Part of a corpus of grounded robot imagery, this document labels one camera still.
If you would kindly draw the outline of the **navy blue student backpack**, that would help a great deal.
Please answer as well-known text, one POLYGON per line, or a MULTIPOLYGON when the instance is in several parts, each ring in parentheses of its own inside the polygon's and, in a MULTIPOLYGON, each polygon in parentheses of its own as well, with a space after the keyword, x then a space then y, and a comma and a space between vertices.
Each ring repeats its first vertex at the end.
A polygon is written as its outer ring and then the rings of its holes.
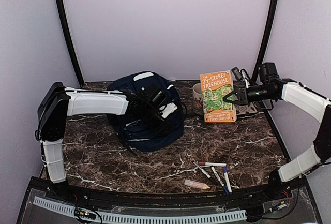
POLYGON ((123 146, 152 152, 170 145, 183 134, 183 105, 174 85, 164 77, 150 71, 139 72, 112 82, 107 90, 127 94, 129 104, 125 113, 107 114, 108 121, 118 133, 123 146), (166 119, 171 131, 167 135, 157 135, 145 124, 144 113, 146 110, 159 110, 161 106, 171 102, 178 106, 178 111, 166 119))

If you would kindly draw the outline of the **orange Treehouse book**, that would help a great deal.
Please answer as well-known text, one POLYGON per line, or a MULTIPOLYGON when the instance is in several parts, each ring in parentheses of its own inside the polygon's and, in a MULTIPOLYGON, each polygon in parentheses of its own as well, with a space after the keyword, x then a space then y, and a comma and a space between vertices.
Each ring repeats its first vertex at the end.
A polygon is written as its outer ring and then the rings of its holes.
POLYGON ((204 121, 206 123, 233 123, 236 109, 223 97, 234 90, 230 71, 219 71, 200 75, 204 121))

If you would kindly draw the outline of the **yellow tip highlighter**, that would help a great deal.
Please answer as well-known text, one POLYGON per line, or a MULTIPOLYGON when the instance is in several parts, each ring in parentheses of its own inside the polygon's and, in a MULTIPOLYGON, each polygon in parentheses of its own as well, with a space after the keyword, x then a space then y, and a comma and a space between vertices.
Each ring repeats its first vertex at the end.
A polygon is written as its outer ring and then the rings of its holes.
POLYGON ((206 183, 200 183, 192 180, 185 180, 184 185, 203 190, 210 189, 210 187, 206 183))

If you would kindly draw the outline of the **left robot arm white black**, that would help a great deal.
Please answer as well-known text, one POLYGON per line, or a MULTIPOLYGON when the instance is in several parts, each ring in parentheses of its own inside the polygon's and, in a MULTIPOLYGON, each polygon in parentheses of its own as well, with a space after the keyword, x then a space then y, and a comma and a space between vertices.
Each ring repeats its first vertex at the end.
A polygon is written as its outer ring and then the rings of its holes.
POLYGON ((67 186, 64 168, 63 138, 68 117, 76 115, 131 115, 142 120, 157 134, 170 131, 170 117, 180 105, 164 90, 153 85, 141 93, 129 89, 96 91, 65 87, 55 82, 38 107, 35 139, 41 144, 43 163, 52 191, 62 201, 73 197, 67 186))

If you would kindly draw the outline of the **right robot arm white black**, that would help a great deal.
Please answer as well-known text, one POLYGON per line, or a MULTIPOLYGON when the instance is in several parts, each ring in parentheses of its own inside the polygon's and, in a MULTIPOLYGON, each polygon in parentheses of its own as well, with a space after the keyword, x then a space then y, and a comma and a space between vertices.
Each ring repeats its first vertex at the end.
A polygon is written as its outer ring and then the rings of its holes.
POLYGON ((260 84, 255 84, 244 69, 234 67, 231 72, 243 86, 232 90, 223 101, 236 106, 251 102, 269 100, 283 101, 297 107, 319 123, 318 133, 312 144, 290 162, 276 169, 270 175, 271 182, 264 188, 264 196, 275 200, 284 191, 283 183, 307 175, 313 169, 330 160, 330 99, 311 90, 301 82, 281 78, 275 63, 267 62, 258 66, 260 84))

